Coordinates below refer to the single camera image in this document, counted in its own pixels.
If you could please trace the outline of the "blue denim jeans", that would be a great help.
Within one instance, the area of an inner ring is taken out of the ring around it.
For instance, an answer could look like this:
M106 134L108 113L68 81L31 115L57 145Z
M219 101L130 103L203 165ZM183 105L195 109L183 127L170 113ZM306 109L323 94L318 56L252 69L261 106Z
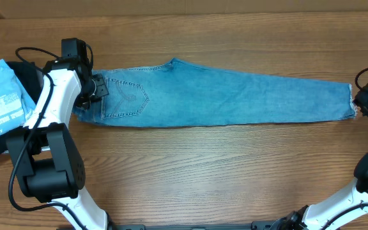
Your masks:
M279 77L172 59L158 66L102 70L109 91L79 121L115 127L315 123L354 118L348 83Z

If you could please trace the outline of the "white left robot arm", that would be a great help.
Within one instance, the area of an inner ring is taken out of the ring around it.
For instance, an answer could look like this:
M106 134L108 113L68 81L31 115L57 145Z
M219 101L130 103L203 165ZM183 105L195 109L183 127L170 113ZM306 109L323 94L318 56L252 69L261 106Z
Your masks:
M54 207L74 229L114 229L109 214L85 187L84 162L68 130L75 101L89 104L95 94L91 64L49 61L42 73L44 86L35 114L6 142L13 164L9 201L17 210L27 210L14 200L17 181L26 197L41 203L31 211Z

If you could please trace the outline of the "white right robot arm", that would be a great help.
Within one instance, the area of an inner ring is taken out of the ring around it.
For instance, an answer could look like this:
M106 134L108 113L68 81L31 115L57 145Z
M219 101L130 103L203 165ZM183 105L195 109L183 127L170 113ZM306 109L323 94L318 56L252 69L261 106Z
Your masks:
M358 92L354 103L368 117L368 83ZM353 175L344 188L318 204L290 213L276 229L340 229L368 214L368 152L357 163Z

